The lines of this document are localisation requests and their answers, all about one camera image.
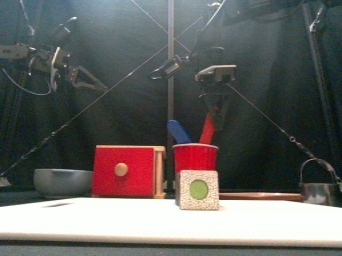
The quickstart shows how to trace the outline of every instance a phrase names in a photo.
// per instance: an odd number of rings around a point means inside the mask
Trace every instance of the blue marker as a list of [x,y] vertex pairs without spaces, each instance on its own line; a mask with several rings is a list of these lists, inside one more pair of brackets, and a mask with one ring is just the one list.
[[191,138],[185,132],[185,129],[176,120],[168,120],[167,129],[172,134],[177,144],[191,143]]

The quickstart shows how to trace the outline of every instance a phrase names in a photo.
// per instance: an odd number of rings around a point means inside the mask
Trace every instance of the metal pot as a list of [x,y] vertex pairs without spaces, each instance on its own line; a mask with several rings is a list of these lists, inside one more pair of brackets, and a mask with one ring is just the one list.
[[[303,167],[315,161],[324,167],[331,175],[332,183],[303,183]],[[342,207],[342,193],[339,189],[339,177],[332,166],[322,159],[311,158],[300,166],[300,196],[303,203]]]
[[79,197],[91,192],[92,172],[68,169],[36,169],[34,189],[45,198]]

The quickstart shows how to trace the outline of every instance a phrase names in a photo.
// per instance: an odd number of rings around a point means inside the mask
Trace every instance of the red wooden box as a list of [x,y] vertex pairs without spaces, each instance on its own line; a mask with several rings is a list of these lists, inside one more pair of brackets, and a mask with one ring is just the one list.
[[97,145],[92,196],[164,198],[161,146]]

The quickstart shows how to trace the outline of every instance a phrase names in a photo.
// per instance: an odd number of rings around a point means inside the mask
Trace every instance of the wooden knob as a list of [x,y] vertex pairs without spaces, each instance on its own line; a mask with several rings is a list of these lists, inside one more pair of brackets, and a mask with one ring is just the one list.
[[119,163],[113,168],[115,175],[123,177],[128,172],[128,166],[124,163]]

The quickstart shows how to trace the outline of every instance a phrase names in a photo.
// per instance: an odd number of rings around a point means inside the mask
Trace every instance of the pot handle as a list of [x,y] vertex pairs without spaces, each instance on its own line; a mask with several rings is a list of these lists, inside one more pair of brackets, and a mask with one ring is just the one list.
[[319,165],[328,171],[328,173],[331,175],[332,182],[334,182],[334,184],[336,184],[340,181],[340,179],[336,176],[335,169],[326,160],[319,159],[319,158],[310,158],[308,160],[306,160],[302,163],[300,170],[299,170],[299,172],[300,172],[300,184],[303,183],[303,168],[304,168],[306,164],[311,161],[315,161],[316,163],[319,163]]

